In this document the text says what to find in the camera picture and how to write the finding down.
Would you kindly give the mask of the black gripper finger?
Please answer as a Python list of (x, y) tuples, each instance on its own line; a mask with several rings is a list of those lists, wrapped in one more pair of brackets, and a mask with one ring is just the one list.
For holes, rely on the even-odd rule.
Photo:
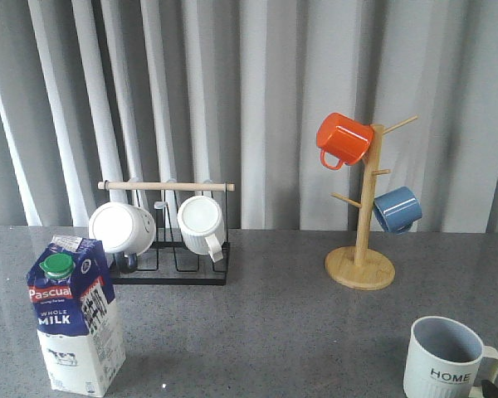
[(498, 386), (492, 381), (482, 380), (481, 389), (484, 398), (498, 398)]

